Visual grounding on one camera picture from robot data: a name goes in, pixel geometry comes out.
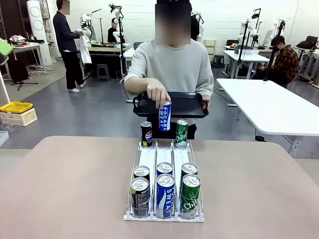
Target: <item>green can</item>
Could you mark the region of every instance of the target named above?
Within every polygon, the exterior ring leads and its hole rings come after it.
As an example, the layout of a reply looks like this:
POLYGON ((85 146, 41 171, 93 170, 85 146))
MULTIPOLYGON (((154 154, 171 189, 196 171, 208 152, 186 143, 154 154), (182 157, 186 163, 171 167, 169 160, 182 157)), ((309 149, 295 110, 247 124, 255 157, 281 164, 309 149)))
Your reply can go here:
POLYGON ((177 121, 176 129, 176 147, 185 148, 187 143, 187 130, 188 130, 188 121, 184 119, 179 119, 177 121))
POLYGON ((181 173, 180 173, 180 185, 179 185, 179 198, 181 198, 181 189, 182 189, 182 182, 183 177, 187 174, 198 174, 198 167, 194 163, 185 163, 181 166, 181 173))
POLYGON ((183 177, 180 202, 182 218, 193 219, 196 217, 199 189, 200 178, 197 175, 187 174, 183 177))

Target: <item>hand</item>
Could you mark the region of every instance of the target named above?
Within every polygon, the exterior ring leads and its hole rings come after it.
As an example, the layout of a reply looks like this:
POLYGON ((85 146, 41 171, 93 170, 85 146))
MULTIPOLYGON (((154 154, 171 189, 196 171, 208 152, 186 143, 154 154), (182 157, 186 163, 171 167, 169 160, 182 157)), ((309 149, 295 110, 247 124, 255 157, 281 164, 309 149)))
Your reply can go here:
POLYGON ((263 71, 263 70, 265 69, 265 67, 264 67, 262 64, 259 64, 259 65, 258 65, 258 69, 261 70, 261 71, 263 71))
POLYGON ((156 109, 163 108, 167 101, 170 102, 165 86, 155 78, 148 79, 147 92, 148 97, 156 102, 156 109))
POLYGON ((207 106, 209 107, 210 106, 210 102, 211 102, 211 99, 210 99, 210 96, 209 95, 203 95, 203 104, 202 104, 202 108, 203 110, 206 109, 206 102, 207 102, 207 106))

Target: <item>black tray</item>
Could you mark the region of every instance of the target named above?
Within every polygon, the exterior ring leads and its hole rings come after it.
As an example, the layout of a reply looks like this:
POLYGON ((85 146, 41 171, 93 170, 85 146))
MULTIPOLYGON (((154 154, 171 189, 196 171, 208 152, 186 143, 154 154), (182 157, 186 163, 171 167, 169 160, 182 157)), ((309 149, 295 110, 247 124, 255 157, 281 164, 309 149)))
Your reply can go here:
MULTIPOLYGON (((203 110, 203 98, 199 93, 169 92, 171 99, 171 118, 201 119, 209 115, 207 107, 203 110)), ((147 92, 133 99, 133 113, 139 117, 158 117, 155 101, 148 98, 147 92)))

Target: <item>gray sweatshirt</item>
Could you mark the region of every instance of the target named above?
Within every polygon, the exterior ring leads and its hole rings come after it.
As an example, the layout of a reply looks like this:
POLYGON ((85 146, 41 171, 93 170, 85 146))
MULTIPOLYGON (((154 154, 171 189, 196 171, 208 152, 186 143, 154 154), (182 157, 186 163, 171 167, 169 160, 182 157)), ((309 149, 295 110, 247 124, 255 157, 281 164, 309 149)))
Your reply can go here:
MULTIPOLYGON (((156 78, 169 91, 213 94, 214 77, 205 47, 191 40, 182 48, 156 44, 154 40, 142 43, 135 51, 127 81, 131 77, 156 78)), ((186 119, 189 124, 194 119, 186 119)))

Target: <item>yellow crate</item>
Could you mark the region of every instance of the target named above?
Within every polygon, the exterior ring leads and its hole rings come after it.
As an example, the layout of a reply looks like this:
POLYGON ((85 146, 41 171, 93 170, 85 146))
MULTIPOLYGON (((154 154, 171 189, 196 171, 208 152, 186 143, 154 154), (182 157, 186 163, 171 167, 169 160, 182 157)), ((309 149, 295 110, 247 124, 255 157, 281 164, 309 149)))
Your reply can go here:
POLYGON ((0 118, 2 121, 6 121, 6 120, 21 121, 22 126, 27 126, 38 119, 34 108, 22 114, 0 112, 0 118))
POLYGON ((21 114, 33 107, 31 103, 11 102, 0 108, 1 112, 21 114))

